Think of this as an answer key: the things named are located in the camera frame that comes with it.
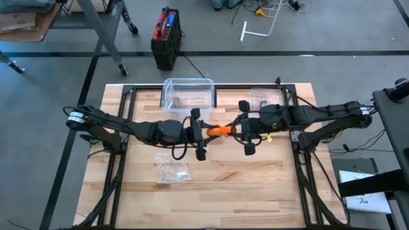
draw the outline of wooden table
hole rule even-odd
[[[315,104],[311,84],[295,85],[299,96]],[[101,106],[103,111],[117,114],[122,87],[121,84],[106,85]],[[240,113],[238,101],[249,100],[249,97],[248,89],[218,89],[217,108],[211,114],[211,123],[228,124],[233,121]],[[159,107],[159,100],[158,90],[138,91],[133,121],[169,119]],[[308,130],[319,126],[315,124]],[[157,153],[170,154],[170,151],[147,146],[131,137],[116,227],[305,227],[289,133],[279,132],[272,137],[272,142],[263,142],[251,157],[246,157],[243,146],[231,137],[211,142],[205,162],[197,161],[194,150],[190,149],[183,161],[188,165],[192,179],[175,184],[157,183],[158,169],[154,156]],[[95,146],[91,152],[100,149],[102,146]],[[316,154],[332,183],[337,185],[327,146],[320,144]],[[89,159],[74,224],[84,220],[82,215],[87,215],[100,199],[108,159],[106,153]],[[315,160],[312,160],[312,165],[320,197],[334,215],[344,221],[342,204],[331,191]],[[315,220],[312,202],[309,209]]]

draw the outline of metal table leg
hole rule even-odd
[[[122,75],[124,76],[127,75],[128,72],[126,71],[126,68],[122,63],[122,58],[114,43],[115,36],[110,36],[110,34],[105,28],[105,25],[102,23],[102,20],[98,15],[98,12],[96,12],[94,6],[92,5],[91,0],[80,0],[78,1],[78,4],[81,7],[82,11],[84,12],[85,17],[87,18],[89,24],[94,28],[95,32],[101,39],[109,55],[111,55],[114,62],[118,64]]]
[[[138,34],[138,28],[132,23],[132,21],[130,20],[129,17],[129,13],[128,13],[128,8],[125,5],[125,2],[123,3],[123,9],[122,9],[122,17],[123,17],[123,21],[127,24],[128,29],[131,33],[133,33],[134,35]]]
[[[18,67],[14,61],[11,61],[10,58],[5,56],[1,51],[0,51],[0,62],[5,63],[6,65],[10,66],[13,70],[15,70],[17,73],[24,73],[24,68]]]

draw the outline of black stand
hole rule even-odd
[[[0,51],[0,62],[5,63],[6,65],[10,66],[14,71],[16,71],[19,74],[24,73],[24,69],[18,67],[13,61],[8,58],[8,56],[5,56],[1,51]]]

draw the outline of concrete floor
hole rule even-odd
[[[149,51],[152,29],[163,6],[180,10],[186,33],[185,51],[199,50],[409,50],[409,28],[392,0],[315,0],[303,13],[283,8],[269,38],[246,36],[238,41],[242,22],[266,31],[269,20],[241,9],[214,12],[208,1],[126,1],[140,35],[120,24],[116,44],[121,51]],[[405,9],[409,4],[403,3]],[[1,43],[6,52],[93,51],[94,31],[51,30],[42,44]],[[312,82],[319,105],[349,100],[365,102],[371,92],[390,87],[409,72],[408,56],[331,57],[191,57],[215,82]],[[62,108],[77,103],[90,57],[17,58],[27,68],[21,76],[0,65],[0,229],[18,229],[11,220],[38,229],[68,134]],[[124,58],[130,75],[122,77],[108,57],[99,59],[87,103],[100,105],[109,83],[161,83],[169,77],[200,77],[187,60],[179,58],[172,72],[157,70],[152,57]],[[343,143],[358,146],[382,129],[378,115],[365,130],[347,130],[330,148]],[[391,149],[386,137],[374,148]],[[52,229],[72,223],[86,166],[88,145],[76,140],[56,206]],[[399,167],[392,153],[356,152],[334,158],[373,157],[381,171]],[[385,218],[352,212],[352,225],[388,229]],[[402,229],[401,219],[397,221]]]

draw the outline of red battery box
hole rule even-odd
[[[151,39],[151,49],[160,70],[173,70],[181,46],[179,11],[163,8]]]

